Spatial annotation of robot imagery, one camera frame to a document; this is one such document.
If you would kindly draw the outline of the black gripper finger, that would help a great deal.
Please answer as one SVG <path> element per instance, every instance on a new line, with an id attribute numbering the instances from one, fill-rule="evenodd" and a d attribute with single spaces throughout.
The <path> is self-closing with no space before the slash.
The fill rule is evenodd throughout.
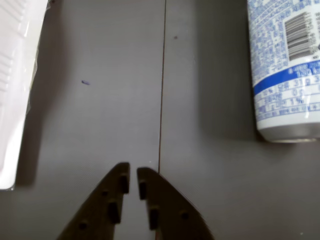
<path id="1" fill-rule="evenodd" d="M 198 210 L 169 181 L 149 167 L 139 167 L 136 172 L 149 229 L 161 240 L 214 239 Z"/>
<path id="2" fill-rule="evenodd" d="M 130 164 L 120 162 L 98 183 L 58 236 L 59 240 L 112 240 L 130 189 Z"/>

